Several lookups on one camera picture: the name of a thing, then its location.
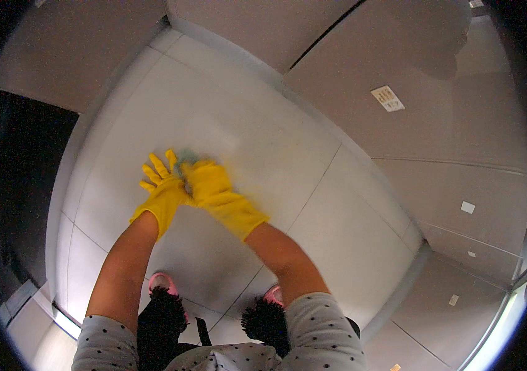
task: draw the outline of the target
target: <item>slipper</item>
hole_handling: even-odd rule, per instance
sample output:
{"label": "slipper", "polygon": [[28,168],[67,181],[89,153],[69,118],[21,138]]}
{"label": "slipper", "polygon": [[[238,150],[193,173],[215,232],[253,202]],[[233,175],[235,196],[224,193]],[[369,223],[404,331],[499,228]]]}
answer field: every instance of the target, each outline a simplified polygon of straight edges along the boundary
{"label": "slipper", "polygon": [[177,291],[177,287],[175,286],[174,282],[172,282],[172,278],[170,278],[170,276],[164,272],[156,272],[154,273],[151,277],[150,277],[150,281],[148,282],[148,292],[151,294],[152,293],[152,284],[154,283],[154,279],[156,279],[156,277],[164,277],[166,278],[166,280],[168,281],[168,293],[170,295],[175,295],[175,296],[178,296],[179,292]]}
{"label": "slipper", "polygon": [[284,303],[282,303],[282,301],[279,301],[278,298],[276,297],[276,294],[282,294],[282,289],[280,288],[280,285],[278,284],[275,284],[274,286],[272,286],[266,293],[265,295],[263,295],[263,300],[264,301],[268,301],[270,303],[276,303],[278,305],[280,305],[282,308],[284,308]]}

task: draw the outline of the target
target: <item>yellow rubber glove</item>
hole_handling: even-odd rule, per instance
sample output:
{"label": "yellow rubber glove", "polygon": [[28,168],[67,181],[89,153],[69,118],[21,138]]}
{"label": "yellow rubber glove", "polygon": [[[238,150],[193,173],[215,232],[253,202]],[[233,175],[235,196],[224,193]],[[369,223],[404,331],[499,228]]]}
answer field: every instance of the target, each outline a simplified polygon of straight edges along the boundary
{"label": "yellow rubber glove", "polygon": [[269,220],[269,216],[256,210],[252,204],[232,191],[232,185],[222,165],[212,160],[195,164],[181,164],[181,171],[192,187],[193,200],[220,221],[241,241],[255,227]]}
{"label": "yellow rubber glove", "polygon": [[[177,156],[172,150],[164,153],[168,159],[168,166],[173,169],[177,163]],[[145,203],[139,205],[129,223],[138,218],[142,212],[149,211],[154,214],[158,221],[158,239],[171,225],[172,218],[175,216],[178,205],[196,206],[193,199],[185,191],[185,185],[178,176],[171,174],[164,164],[154,153],[150,153],[150,160],[156,168],[156,172],[151,167],[144,164],[141,169],[150,179],[150,184],[140,181],[140,186],[150,192]]]}

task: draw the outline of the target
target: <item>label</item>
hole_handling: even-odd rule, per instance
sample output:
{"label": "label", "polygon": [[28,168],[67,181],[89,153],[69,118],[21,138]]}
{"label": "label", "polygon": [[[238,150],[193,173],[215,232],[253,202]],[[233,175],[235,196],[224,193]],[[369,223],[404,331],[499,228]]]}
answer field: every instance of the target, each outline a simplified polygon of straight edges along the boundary
{"label": "label", "polygon": [[461,203],[461,211],[465,211],[467,212],[468,214],[472,214],[474,212],[474,209],[476,208],[476,205],[473,205],[473,204],[470,204],[470,203],[467,203],[465,201],[463,201]]}
{"label": "label", "polygon": [[457,304],[457,299],[459,299],[459,298],[460,298],[459,296],[453,295],[451,297],[451,299],[449,300],[449,305],[455,306]]}
{"label": "label", "polygon": [[387,112],[399,111],[405,108],[401,100],[398,99],[395,93],[393,93],[393,90],[387,85],[371,90],[371,94],[377,98],[378,102],[381,103]]}

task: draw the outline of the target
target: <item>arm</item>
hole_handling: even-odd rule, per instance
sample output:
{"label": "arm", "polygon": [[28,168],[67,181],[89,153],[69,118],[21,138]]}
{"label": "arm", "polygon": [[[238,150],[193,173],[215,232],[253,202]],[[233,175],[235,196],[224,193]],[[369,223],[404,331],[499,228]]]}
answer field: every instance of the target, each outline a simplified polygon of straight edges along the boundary
{"label": "arm", "polygon": [[86,316],[109,317],[137,333],[141,284],[157,237],[158,221],[151,212],[142,212],[106,256]]}
{"label": "arm", "polygon": [[245,242],[278,278],[286,307],[304,294],[329,293],[315,264],[282,231],[262,223],[245,238]]}

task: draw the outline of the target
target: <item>wall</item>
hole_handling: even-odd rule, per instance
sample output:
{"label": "wall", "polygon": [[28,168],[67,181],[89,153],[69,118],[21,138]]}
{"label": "wall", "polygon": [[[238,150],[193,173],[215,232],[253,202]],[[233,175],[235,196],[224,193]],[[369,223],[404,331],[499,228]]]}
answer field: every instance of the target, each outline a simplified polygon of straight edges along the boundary
{"label": "wall", "polygon": [[505,292],[433,254],[391,321],[364,347],[369,369],[455,370],[489,329]]}
{"label": "wall", "polygon": [[160,0],[31,6],[0,54],[0,89],[84,113],[164,15]]}

